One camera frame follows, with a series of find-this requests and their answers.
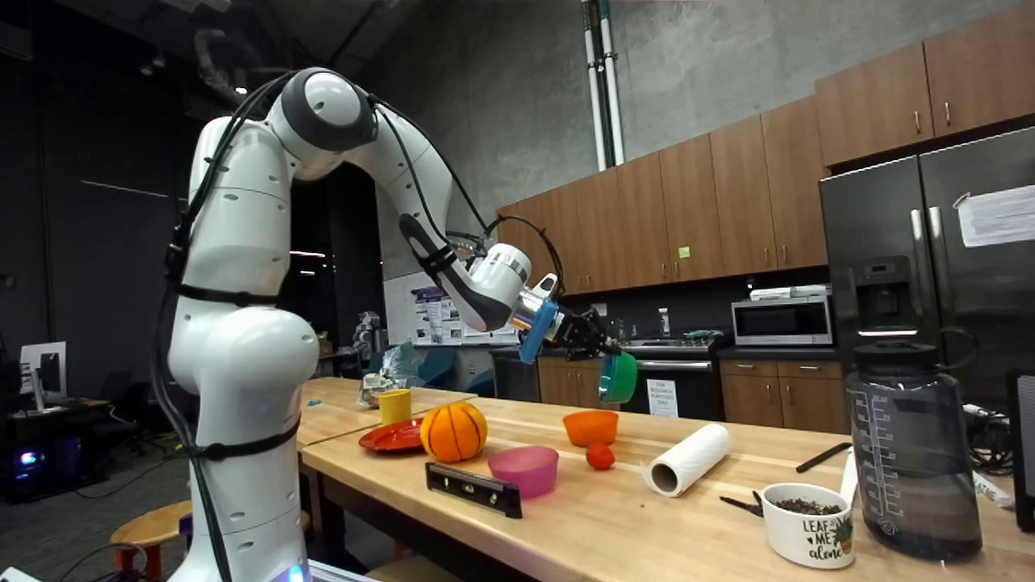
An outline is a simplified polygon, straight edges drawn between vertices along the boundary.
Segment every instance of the floor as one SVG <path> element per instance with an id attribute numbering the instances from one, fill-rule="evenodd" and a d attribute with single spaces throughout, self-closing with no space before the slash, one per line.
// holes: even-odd
<path id="1" fill-rule="evenodd" d="M 101 582 L 115 575 L 110 534 L 151 506 L 189 498 L 189 461 L 168 457 L 171 444 L 117 452 L 110 477 L 40 500 L 0 500 L 0 572 L 16 565 L 42 582 Z M 345 546 L 365 565 L 396 556 L 396 542 L 362 521 L 345 521 Z M 186 546 L 163 554 L 166 575 Z"/>

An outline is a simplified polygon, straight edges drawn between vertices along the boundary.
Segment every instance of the stainless steel refrigerator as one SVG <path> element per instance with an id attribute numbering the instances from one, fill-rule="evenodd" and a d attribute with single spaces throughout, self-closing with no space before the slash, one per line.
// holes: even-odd
<path id="1" fill-rule="evenodd" d="M 1035 129 L 822 180 L 838 348 L 935 342 L 963 401 L 1005 410 L 1035 364 Z"/>

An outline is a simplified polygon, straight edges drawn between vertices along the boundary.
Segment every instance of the stool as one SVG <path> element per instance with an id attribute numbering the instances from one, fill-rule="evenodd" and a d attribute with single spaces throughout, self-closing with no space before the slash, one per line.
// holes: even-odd
<path id="1" fill-rule="evenodd" d="M 136 550 L 145 554 L 145 582 L 163 582 L 163 542 L 180 537 L 180 521 L 191 513 L 191 500 L 166 505 L 150 513 L 128 521 L 110 534 L 117 546 L 117 568 L 130 572 Z"/>

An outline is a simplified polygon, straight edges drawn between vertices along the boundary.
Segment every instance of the humanoid robot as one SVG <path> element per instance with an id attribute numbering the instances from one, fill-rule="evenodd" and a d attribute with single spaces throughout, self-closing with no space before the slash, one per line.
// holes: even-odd
<path id="1" fill-rule="evenodd" d="M 516 246 L 456 259 L 447 207 L 461 191 L 442 154 L 392 105 L 337 71 L 306 69 L 211 118 L 191 160 L 191 207 L 168 243 L 159 309 L 159 403 L 191 460 L 196 542 L 174 582 L 310 578 L 297 506 L 297 383 L 316 367 L 316 333 L 278 309 L 290 249 L 290 180 L 322 180 L 354 160 L 399 210 L 421 267 L 476 328 L 529 327 L 521 355 L 560 342 L 616 353 L 589 316 L 560 309 L 546 276 Z M 166 383 L 197 394 L 191 428 Z"/>

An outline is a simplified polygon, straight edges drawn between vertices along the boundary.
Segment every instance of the ceiling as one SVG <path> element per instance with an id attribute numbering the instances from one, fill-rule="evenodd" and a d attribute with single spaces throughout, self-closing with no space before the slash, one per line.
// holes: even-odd
<path id="1" fill-rule="evenodd" d="M 278 69 L 331 63 L 362 78 L 408 37 L 435 0 L 52 0 L 121 30 L 155 55 L 266 78 Z"/>

